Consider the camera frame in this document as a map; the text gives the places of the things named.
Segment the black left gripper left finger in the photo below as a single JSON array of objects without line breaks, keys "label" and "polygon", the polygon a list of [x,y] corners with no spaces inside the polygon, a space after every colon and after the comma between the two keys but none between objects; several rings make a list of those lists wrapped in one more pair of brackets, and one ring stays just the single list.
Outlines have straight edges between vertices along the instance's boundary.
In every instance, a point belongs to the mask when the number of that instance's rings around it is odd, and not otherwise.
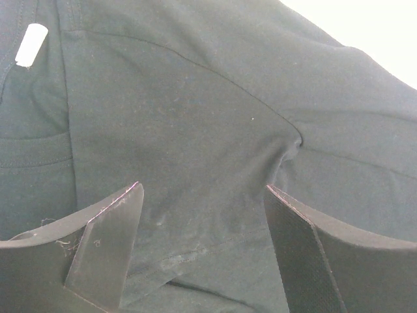
[{"label": "black left gripper left finger", "polygon": [[143,197],[136,182],[1,241],[1,311],[120,312]]}]

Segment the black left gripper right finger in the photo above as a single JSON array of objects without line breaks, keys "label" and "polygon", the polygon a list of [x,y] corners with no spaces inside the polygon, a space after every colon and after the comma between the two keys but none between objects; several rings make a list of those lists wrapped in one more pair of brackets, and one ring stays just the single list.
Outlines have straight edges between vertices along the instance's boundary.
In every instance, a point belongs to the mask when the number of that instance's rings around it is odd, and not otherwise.
[{"label": "black left gripper right finger", "polygon": [[280,189],[264,197],[291,312],[415,312],[416,244],[361,230]]}]

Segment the black t shirt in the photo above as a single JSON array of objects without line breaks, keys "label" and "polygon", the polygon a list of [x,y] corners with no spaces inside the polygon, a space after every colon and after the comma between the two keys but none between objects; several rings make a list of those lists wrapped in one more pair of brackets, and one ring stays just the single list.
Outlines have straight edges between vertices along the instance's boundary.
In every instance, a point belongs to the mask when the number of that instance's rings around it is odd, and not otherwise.
[{"label": "black t shirt", "polygon": [[1,238],[135,182],[124,309],[286,312],[265,187],[415,241],[416,91],[278,1],[2,1]]}]

